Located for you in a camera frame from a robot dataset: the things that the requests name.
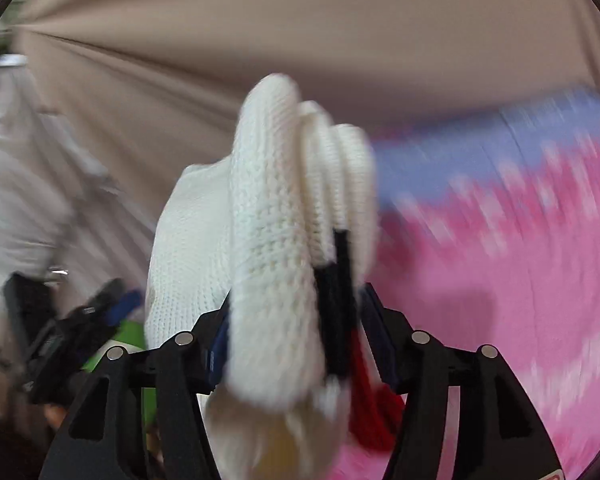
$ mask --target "green object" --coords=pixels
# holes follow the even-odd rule
[[[113,339],[109,341],[104,347],[97,352],[96,355],[92,356],[86,364],[82,367],[83,370],[93,372],[94,368],[100,362],[101,357],[104,355],[106,349],[112,346],[120,344],[124,346],[128,351],[141,351],[146,349],[144,342],[144,329],[141,323],[135,321],[124,320],[120,323],[120,328]],[[155,388],[143,388],[142,389],[142,418],[144,418],[144,426],[147,428],[151,425],[155,419],[157,402],[155,399]]]

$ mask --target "gray fabric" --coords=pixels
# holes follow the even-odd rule
[[[155,218],[271,72],[371,132],[600,91],[590,0],[30,0],[19,40],[46,106]]]
[[[112,278],[144,290],[155,231],[75,143],[67,120],[40,108],[26,67],[0,68],[0,353],[10,362],[19,355],[1,289],[12,272],[40,277],[51,264],[67,269],[54,298],[66,314]],[[136,311],[136,320],[143,317]],[[0,417],[7,392],[0,372]],[[32,421],[36,410],[21,396],[15,402],[11,415],[23,434],[42,428]]]

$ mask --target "pink blanket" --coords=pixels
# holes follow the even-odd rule
[[[519,136],[521,160],[490,156],[497,178],[456,174],[432,200],[405,179],[384,208],[371,282],[444,344],[497,346],[576,479],[600,450],[600,120],[565,132],[574,142],[533,139],[534,164]],[[431,150],[423,160],[437,163]],[[458,397],[450,402],[457,411]],[[380,479],[387,459],[351,447],[331,480]]]

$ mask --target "black object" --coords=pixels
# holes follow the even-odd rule
[[[371,285],[363,295],[362,323],[382,381],[409,394],[385,479],[436,478],[448,388],[460,386],[453,480],[564,480],[544,425],[496,348],[445,347],[384,308]]]
[[[114,347],[101,359],[56,435],[41,480],[145,480],[141,393],[157,389],[158,426],[168,480],[219,480],[196,393],[208,394],[226,351],[228,298],[160,348],[128,354]],[[385,382],[408,393],[397,445],[384,480],[434,480],[446,421],[448,387],[461,390],[454,480],[563,480],[560,463],[524,390],[499,352],[447,348],[405,317],[385,309],[370,285],[363,324]]]
[[[0,480],[36,480],[45,454],[0,422]]]
[[[71,404],[82,366],[141,303],[122,280],[107,283],[87,305],[58,319],[45,283],[19,273],[3,288],[11,327],[25,365],[22,388],[33,404]]]
[[[314,269],[318,295],[320,339],[328,376],[346,379],[351,374],[351,338],[358,325],[349,257],[349,234],[333,232],[336,261]]]

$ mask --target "white knit glove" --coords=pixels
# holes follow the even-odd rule
[[[261,81],[232,154],[187,168],[158,222],[148,280],[152,348],[231,290],[229,357],[204,409],[225,480],[314,479],[346,437],[348,386],[325,378],[314,267],[349,229],[354,282],[376,240],[364,134],[301,103],[286,76]]]

